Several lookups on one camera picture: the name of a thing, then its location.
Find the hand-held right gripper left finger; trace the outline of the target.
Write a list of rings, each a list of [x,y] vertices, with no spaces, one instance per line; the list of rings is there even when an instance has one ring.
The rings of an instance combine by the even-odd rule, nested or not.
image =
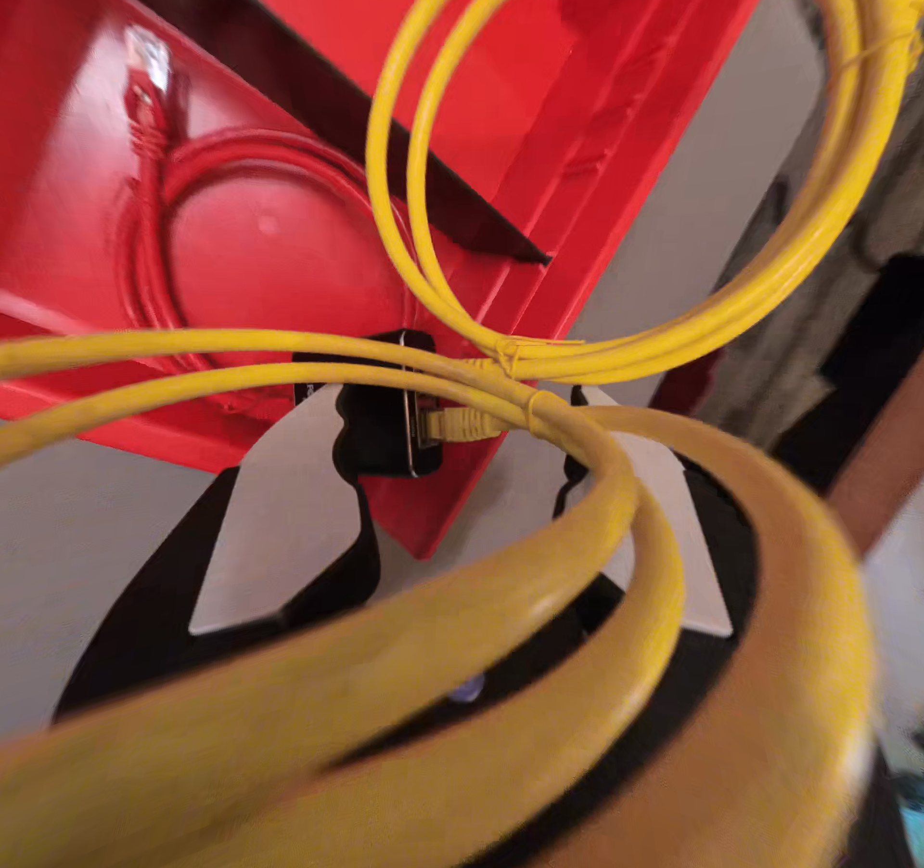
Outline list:
[[[381,569],[354,481],[335,461],[341,384],[310,394],[242,459],[192,612],[192,636],[300,627],[361,608]]]

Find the black network switch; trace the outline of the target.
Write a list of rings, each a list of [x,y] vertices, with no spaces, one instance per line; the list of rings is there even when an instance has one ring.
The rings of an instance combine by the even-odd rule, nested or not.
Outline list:
[[[433,337],[400,328],[369,337],[413,350],[435,353]],[[294,384],[294,403],[317,400],[324,384]],[[407,389],[345,384],[324,407],[340,425],[334,440],[334,466],[347,481],[360,477],[416,479],[440,469],[443,446],[423,435],[419,425],[435,410],[435,400]]]

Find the red plastic bin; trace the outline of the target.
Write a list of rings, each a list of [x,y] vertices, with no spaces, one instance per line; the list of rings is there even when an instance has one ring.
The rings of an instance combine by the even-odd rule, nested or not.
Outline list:
[[[414,0],[2,0],[2,339],[146,327],[476,350],[388,260],[359,167]],[[568,335],[758,0],[510,0],[427,201],[470,315]]]

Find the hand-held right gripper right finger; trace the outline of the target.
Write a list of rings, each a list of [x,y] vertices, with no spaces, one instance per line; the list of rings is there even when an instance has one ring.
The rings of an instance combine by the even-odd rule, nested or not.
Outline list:
[[[730,637],[732,620],[688,485],[686,467],[673,451],[653,440],[627,434],[615,434],[615,439],[629,455],[635,475],[657,499],[675,537],[685,576],[684,629]],[[629,534],[580,599],[586,628],[594,630],[597,620],[608,614],[608,608],[630,584],[634,566],[634,543]]]

